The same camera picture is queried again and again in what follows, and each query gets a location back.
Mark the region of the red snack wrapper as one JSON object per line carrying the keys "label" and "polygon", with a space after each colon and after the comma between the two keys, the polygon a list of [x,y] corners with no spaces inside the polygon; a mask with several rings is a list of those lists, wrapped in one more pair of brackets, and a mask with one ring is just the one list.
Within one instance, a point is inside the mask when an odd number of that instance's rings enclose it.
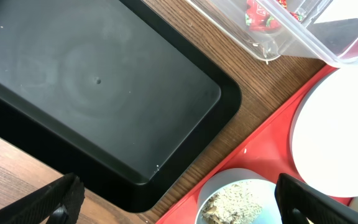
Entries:
{"label": "red snack wrapper", "polygon": [[273,33],[282,28],[281,23],[255,0],[246,1],[246,26],[252,32]]}

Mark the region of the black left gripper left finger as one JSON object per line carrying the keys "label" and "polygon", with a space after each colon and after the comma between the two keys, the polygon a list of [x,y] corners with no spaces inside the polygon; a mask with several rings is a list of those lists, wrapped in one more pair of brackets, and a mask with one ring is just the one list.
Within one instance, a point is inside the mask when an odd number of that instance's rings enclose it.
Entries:
{"label": "black left gripper left finger", "polygon": [[49,183],[41,189],[0,209],[0,224],[76,224],[85,199],[85,186],[75,174]]}

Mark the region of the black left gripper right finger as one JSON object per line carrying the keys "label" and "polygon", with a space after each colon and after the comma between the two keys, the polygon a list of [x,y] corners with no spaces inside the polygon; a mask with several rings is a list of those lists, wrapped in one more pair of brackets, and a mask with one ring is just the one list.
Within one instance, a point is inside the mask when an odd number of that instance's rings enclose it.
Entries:
{"label": "black left gripper right finger", "polygon": [[358,224],[358,212],[285,173],[275,199],[283,224]]}

